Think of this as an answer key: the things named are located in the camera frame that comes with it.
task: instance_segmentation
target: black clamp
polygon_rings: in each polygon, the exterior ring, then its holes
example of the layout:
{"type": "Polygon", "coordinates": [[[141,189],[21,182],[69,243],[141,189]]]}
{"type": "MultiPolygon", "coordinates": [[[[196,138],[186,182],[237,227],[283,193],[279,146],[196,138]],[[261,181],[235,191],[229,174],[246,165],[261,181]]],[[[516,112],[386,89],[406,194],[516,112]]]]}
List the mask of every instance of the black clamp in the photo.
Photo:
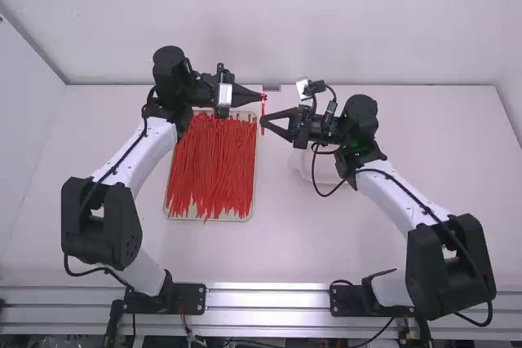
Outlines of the black clamp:
{"type": "Polygon", "coordinates": [[[374,295],[373,278],[391,273],[395,269],[382,271],[365,277],[361,285],[346,280],[336,280],[330,285],[330,313],[334,317],[416,317],[418,311],[410,306],[381,306],[374,295]]]}
{"type": "Polygon", "coordinates": [[[113,301],[104,336],[104,348],[113,348],[117,326],[125,314],[203,315],[206,309],[204,284],[172,283],[167,273],[166,284],[157,297],[127,289],[123,299],[113,301]]]}

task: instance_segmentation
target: white tabletop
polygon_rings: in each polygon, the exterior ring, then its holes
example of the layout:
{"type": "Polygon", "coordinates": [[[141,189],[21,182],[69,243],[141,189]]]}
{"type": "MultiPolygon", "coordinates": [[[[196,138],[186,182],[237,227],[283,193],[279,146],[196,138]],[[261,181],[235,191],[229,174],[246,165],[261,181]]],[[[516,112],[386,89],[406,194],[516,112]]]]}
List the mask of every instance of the white tabletop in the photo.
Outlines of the white tabletop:
{"type": "MultiPolygon", "coordinates": [[[[343,104],[378,101],[377,140],[417,189],[483,224],[499,288],[522,289],[522,151],[492,86],[334,86],[343,104]]],[[[147,86],[70,87],[2,260],[2,284],[117,285],[104,275],[70,279],[60,248],[60,189],[86,177],[140,122],[147,86]]],[[[319,110],[330,98],[321,96],[319,110]]],[[[268,112],[298,104],[292,86],[269,93],[268,112]]],[[[246,110],[260,112],[260,104],[246,110]]],[[[171,154],[137,198],[144,248],[175,280],[310,282],[404,267],[405,240],[383,213],[345,187],[328,199],[289,163],[291,144],[259,140],[254,216],[248,222],[169,221],[162,212],[171,154]]],[[[73,262],[76,271],[88,266],[73,262]]]]}

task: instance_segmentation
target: bundle of red cable ties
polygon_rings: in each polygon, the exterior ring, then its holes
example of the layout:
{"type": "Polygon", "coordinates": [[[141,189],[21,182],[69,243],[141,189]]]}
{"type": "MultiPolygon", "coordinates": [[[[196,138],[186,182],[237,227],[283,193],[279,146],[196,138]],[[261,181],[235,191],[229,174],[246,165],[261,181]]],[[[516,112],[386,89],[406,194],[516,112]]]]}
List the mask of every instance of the bundle of red cable ties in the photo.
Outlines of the bundle of red cable ties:
{"type": "Polygon", "coordinates": [[[194,116],[170,168],[169,217],[187,217],[192,205],[205,222],[223,211],[248,216],[254,196],[256,137],[257,117],[250,114],[248,121],[240,120],[239,113],[235,119],[194,116]]]}

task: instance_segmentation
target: white table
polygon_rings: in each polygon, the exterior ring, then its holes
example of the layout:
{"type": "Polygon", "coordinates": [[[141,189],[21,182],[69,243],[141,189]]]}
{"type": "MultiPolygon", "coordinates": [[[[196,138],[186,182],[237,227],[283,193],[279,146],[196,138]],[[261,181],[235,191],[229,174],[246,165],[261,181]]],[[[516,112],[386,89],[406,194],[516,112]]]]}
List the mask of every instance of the white table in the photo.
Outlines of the white table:
{"type": "MultiPolygon", "coordinates": [[[[0,297],[24,306],[4,311],[0,333],[49,333],[49,328],[57,333],[104,333],[108,304],[122,290],[104,275],[71,279],[64,273],[60,188],[69,176],[90,175],[121,146],[139,124],[148,88],[67,90],[2,260],[0,297]]],[[[522,151],[496,90],[334,88],[340,103],[356,93],[376,99],[377,140],[394,166],[435,202],[456,214],[470,212],[484,226],[501,291],[493,325],[480,330],[450,316],[432,323],[434,336],[522,338],[522,252],[516,249],[522,151]]],[[[321,96],[319,111],[330,98],[327,94],[321,96]]],[[[269,94],[267,110],[296,104],[294,88],[283,86],[282,92],[269,94]]],[[[245,109],[260,112],[260,104],[245,109]]],[[[211,288],[209,310],[189,321],[201,334],[370,337],[384,324],[384,319],[334,319],[327,311],[325,290],[335,279],[359,281],[376,271],[404,267],[404,238],[371,201],[350,187],[328,199],[317,196],[290,167],[292,152],[289,143],[268,131],[259,140],[254,217],[248,222],[166,220],[162,202],[171,154],[144,184],[137,198],[144,248],[175,280],[201,281],[211,288]]],[[[80,262],[71,264],[75,271],[86,269],[80,262]]],[[[480,309],[477,319],[484,317],[480,309]]],[[[123,320],[123,333],[131,332],[128,321],[123,320]]],[[[142,316],[139,323],[141,334],[183,333],[175,316],[142,316]]]]}

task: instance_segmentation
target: tray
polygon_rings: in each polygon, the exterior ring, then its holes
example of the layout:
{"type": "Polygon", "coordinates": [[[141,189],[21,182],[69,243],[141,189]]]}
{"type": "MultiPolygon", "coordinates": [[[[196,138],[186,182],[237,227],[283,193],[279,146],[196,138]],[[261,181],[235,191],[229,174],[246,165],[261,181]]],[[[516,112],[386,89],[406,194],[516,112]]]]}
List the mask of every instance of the tray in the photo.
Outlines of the tray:
{"type": "MultiPolygon", "coordinates": [[[[194,110],[194,116],[196,116],[197,114],[200,114],[200,113],[207,113],[208,115],[212,115],[213,111],[212,110],[194,110]]],[[[256,178],[257,178],[257,158],[258,158],[258,153],[259,153],[259,136],[260,136],[261,126],[259,125],[259,115],[257,113],[254,113],[254,112],[251,112],[251,111],[243,111],[243,110],[231,110],[230,111],[230,115],[233,116],[234,118],[236,118],[236,115],[238,113],[239,113],[239,118],[241,120],[248,121],[248,116],[250,115],[251,118],[257,119],[257,124],[258,124],[257,134],[256,134],[256,137],[255,137],[254,186],[252,187],[252,192],[254,194],[252,195],[252,205],[250,206],[249,213],[244,218],[240,218],[238,214],[233,213],[234,211],[231,210],[228,214],[226,214],[223,211],[219,215],[219,218],[217,218],[217,219],[208,218],[206,220],[207,222],[246,222],[247,220],[250,220],[252,218],[253,214],[254,214],[255,183],[256,183],[256,178]]],[[[172,154],[172,160],[170,161],[169,173],[172,171],[173,163],[174,163],[174,154],[172,154]]],[[[179,216],[179,215],[169,216],[169,209],[166,206],[166,202],[167,202],[167,188],[168,188],[168,182],[169,181],[170,181],[170,175],[169,175],[169,178],[167,179],[167,186],[166,186],[166,189],[165,189],[165,197],[163,199],[163,213],[165,214],[165,216],[168,219],[175,220],[175,221],[199,220],[199,221],[203,222],[205,219],[197,217],[197,208],[196,208],[196,206],[193,203],[188,207],[188,216],[187,217],[179,216]]]]}

